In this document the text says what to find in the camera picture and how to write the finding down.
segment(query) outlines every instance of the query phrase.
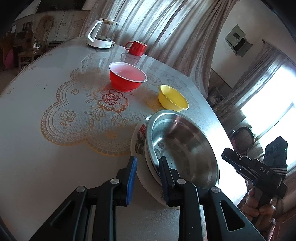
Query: hand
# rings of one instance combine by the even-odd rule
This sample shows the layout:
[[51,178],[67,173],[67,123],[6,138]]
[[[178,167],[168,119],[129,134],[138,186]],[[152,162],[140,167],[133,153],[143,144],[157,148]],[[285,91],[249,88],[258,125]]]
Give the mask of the hand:
[[265,204],[257,210],[258,201],[253,197],[255,194],[255,189],[251,188],[248,193],[248,197],[246,198],[246,203],[242,207],[242,213],[252,221],[253,217],[257,217],[259,215],[264,215],[263,219],[258,225],[255,227],[259,230],[265,230],[269,227],[272,218],[274,216],[276,208],[271,204]]

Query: screw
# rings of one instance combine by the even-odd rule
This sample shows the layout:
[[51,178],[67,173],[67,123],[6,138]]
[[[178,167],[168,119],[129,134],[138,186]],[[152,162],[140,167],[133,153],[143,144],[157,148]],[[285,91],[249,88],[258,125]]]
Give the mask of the screw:
[[79,186],[78,188],[76,188],[77,192],[84,192],[85,191],[85,187],[84,186]]
[[110,180],[110,182],[111,182],[112,184],[118,184],[118,183],[119,183],[119,179],[117,179],[117,178],[113,178],[113,179]]
[[180,185],[184,185],[186,183],[186,181],[184,179],[178,179],[177,183]]
[[218,192],[220,192],[220,188],[218,188],[218,187],[212,187],[211,190],[212,190],[212,192],[214,192],[214,193],[218,193]]

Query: red bowl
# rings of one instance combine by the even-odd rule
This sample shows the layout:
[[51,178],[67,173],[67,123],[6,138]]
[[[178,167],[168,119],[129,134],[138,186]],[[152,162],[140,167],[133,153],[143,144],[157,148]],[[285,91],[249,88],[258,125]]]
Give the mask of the red bowl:
[[130,92],[147,81],[147,76],[142,70],[128,63],[113,62],[109,69],[112,86],[122,92]]

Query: finger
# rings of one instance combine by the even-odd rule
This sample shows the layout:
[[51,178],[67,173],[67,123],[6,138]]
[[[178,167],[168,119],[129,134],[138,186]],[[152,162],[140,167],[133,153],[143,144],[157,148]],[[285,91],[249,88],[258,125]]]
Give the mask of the finger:
[[255,194],[255,188],[251,188],[248,192],[249,196],[253,196]]
[[269,204],[265,204],[265,205],[263,205],[263,206],[261,206],[259,208],[259,212],[262,215],[270,215],[270,216],[273,216],[275,210],[276,210],[276,208],[274,206],[272,206],[270,203]]
[[246,203],[243,205],[242,210],[252,217],[257,217],[259,215],[259,211],[256,208],[249,207]]
[[246,218],[247,218],[250,222],[252,222],[253,217],[251,217],[250,215],[247,215],[244,211],[243,211],[242,213],[246,216]]
[[253,208],[256,208],[256,207],[258,207],[258,201],[254,198],[254,197],[252,197],[252,196],[247,196],[247,198],[246,198],[246,204],[248,204],[248,206],[250,206],[250,207],[253,207]]

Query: metal bowl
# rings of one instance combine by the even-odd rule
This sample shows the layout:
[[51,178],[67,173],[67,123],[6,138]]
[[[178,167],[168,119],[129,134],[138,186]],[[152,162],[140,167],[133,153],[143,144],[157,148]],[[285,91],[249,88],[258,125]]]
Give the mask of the metal bowl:
[[219,181],[219,168],[212,147],[200,128],[173,110],[153,114],[147,124],[146,143],[155,171],[165,156],[170,168],[197,187],[210,188]]

